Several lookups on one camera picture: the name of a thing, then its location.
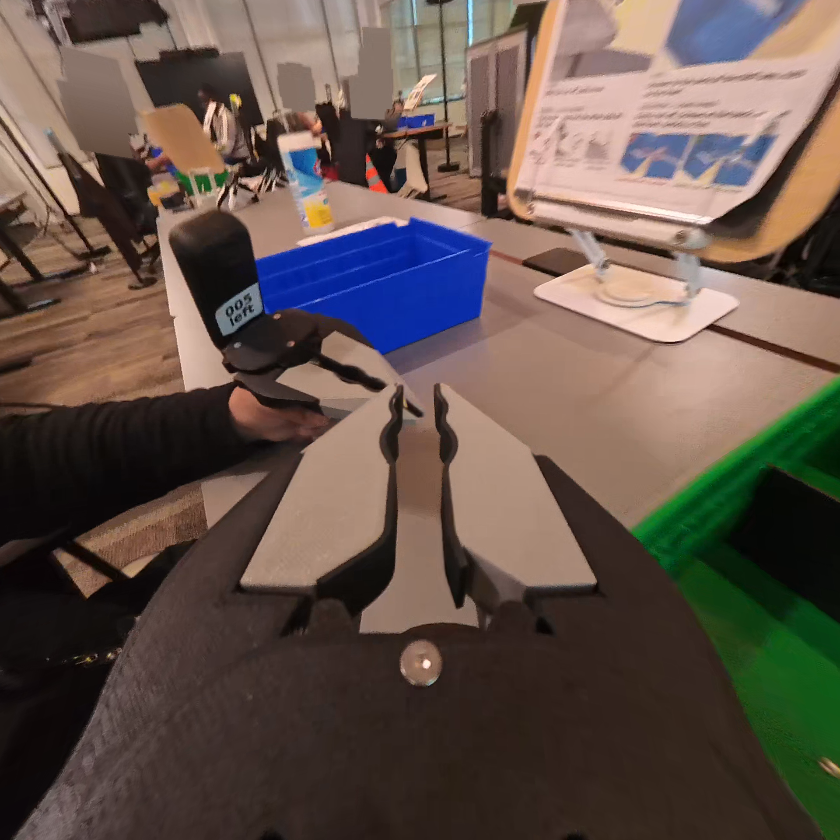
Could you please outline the instruction sheet on stand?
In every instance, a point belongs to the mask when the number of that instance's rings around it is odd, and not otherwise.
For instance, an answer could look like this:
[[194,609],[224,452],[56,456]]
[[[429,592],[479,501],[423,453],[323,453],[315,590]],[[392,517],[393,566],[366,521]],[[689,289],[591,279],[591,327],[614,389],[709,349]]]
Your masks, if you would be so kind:
[[705,287],[703,263],[741,264],[785,249],[838,195],[838,76],[810,127],[764,186],[707,223],[668,222],[640,212],[533,201],[516,189],[524,142],[522,119],[536,100],[532,68],[541,67],[547,23],[542,15],[531,58],[507,198],[521,220],[562,228],[589,265],[539,286],[534,295],[559,308],[655,343],[683,343],[734,312],[738,300]]

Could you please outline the green plastic bin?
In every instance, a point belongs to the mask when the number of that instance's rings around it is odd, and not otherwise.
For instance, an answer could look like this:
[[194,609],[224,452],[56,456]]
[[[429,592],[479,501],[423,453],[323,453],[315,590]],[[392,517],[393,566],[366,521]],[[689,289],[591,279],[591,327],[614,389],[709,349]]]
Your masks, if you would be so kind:
[[839,383],[633,528],[721,657],[777,771],[839,838]]

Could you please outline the blue plastic bin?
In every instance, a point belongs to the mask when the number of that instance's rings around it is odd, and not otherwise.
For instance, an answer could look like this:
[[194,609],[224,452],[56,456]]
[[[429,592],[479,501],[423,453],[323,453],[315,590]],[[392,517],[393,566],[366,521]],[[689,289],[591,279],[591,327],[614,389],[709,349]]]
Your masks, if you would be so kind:
[[298,309],[355,327],[382,354],[482,311],[490,242],[411,218],[258,258],[268,312]]

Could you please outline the printed instruction sheet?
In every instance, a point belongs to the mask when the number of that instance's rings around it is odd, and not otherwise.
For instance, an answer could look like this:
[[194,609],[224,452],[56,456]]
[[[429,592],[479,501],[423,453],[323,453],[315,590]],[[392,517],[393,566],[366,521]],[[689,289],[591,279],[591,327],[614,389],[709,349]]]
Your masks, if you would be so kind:
[[838,2],[554,4],[516,189],[707,223],[754,196],[838,76]]

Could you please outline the black flat device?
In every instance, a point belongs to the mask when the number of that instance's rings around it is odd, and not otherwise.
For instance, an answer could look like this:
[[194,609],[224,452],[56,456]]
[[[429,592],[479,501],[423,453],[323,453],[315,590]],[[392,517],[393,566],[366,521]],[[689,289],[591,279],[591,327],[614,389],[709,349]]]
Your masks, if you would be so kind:
[[562,277],[589,264],[584,255],[568,248],[551,248],[522,261],[524,267],[550,277]]

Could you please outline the grey screen panel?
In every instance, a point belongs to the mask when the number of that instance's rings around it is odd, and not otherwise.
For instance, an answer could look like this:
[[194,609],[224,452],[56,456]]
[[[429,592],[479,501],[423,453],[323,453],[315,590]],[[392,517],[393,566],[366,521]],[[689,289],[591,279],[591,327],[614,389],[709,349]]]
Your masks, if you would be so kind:
[[480,41],[466,51],[466,138],[469,176],[479,181],[484,217],[510,217],[500,207],[529,76],[526,26]]

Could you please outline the person's left hand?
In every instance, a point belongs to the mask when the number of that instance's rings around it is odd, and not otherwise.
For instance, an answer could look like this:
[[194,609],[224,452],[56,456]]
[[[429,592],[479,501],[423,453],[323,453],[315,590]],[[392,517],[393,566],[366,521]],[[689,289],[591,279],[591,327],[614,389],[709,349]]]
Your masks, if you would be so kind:
[[329,431],[332,421],[302,407],[276,408],[260,403],[244,388],[235,388],[227,402],[238,435],[251,443],[309,443]]

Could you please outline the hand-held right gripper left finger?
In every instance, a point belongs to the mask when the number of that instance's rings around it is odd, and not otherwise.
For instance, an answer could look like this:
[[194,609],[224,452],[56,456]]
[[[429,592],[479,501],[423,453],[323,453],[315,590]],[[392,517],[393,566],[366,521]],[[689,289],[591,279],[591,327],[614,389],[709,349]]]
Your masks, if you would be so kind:
[[270,472],[238,504],[238,589],[362,613],[396,562],[403,387],[387,386]]

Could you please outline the black monitor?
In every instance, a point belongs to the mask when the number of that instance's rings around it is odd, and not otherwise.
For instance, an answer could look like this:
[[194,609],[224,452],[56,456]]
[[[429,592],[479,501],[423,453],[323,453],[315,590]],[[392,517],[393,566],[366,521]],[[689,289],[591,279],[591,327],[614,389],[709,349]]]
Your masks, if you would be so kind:
[[199,89],[208,85],[224,96],[241,99],[241,114],[249,127],[265,123],[241,52],[212,54],[210,51],[179,50],[162,54],[158,60],[135,61],[143,86],[156,108],[184,104],[200,121],[206,108],[198,97]]

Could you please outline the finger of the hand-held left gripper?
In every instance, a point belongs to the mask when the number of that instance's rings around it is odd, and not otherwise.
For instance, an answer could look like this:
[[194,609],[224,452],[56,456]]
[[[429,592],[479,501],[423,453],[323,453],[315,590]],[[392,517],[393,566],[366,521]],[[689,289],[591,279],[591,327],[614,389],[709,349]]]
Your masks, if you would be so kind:
[[322,413],[335,420],[354,413],[377,394],[315,363],[285,371],[276,378],[276,383],[317,398]]
[[403,388],[405,411],[411,417],[424,417],[424,410],[414,393],[396,369],[377,351],[360,340],[339,332],[331,332],[322,340],[321,357],[340,365],[344,380],[355,385],[400,385]]

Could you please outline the slim black floor lamp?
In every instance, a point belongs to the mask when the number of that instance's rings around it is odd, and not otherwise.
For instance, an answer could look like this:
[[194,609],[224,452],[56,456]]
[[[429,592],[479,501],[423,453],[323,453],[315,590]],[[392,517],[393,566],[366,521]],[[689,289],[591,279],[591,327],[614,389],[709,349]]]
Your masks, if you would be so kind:
[[452,160],[450,149],[450,120],[448,114],[448,69],[447,69],[447,51],[446,51],[446,36],[445,36],[445,14],[444,6],[449,1],[426,1],[425,4],[434,7],[437,10],[437,31],[439,42],[439,57],[440,57],[440,79],[443,92],[443,107],[444,107],[444,162],[439,164],[437,171],[442,174],[453,174],[459,171],[459,164]]

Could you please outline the black overhead light panel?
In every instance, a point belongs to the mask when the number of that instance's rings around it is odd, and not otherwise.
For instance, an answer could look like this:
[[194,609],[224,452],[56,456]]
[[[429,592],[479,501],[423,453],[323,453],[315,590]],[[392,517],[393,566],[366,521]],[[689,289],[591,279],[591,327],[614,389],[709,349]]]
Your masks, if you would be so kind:
[[157,1],[70,1],[59,17],[74,45],[139,35],[144,25],[170,19]]

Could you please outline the wooden background table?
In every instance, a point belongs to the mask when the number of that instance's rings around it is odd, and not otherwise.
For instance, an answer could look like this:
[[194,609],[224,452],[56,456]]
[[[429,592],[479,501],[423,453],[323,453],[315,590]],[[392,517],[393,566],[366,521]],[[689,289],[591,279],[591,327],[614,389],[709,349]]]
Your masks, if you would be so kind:
[[446,122],[421,128],[402,128],[392,132],[379,133],[378,144],[391,141],[398,145],[397,153],[403,154],[406,164],[406,179],[400,189],[396,191],[396,195],[418,198],[430,203],[444,201],[446,198],[444,193],[437,194],[432,191],[427,159],[427,142],[441,139],[448,139],[448,123]]

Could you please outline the person's left forearm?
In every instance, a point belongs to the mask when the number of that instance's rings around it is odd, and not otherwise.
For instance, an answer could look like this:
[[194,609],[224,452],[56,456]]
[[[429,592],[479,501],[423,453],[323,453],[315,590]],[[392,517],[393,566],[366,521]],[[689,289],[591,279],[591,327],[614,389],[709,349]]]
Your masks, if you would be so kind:
[[1,423],[1,542],[82,534],[241,463],[233,384]]

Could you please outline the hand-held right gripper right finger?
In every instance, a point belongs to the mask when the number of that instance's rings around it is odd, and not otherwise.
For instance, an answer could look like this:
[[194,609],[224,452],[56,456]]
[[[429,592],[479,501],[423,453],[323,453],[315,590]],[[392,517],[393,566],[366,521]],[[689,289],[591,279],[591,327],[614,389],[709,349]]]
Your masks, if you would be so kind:
[[434,388],[443,466],[444,571],[457,607],[595,592],[597,579],[529,446],[459,395]]

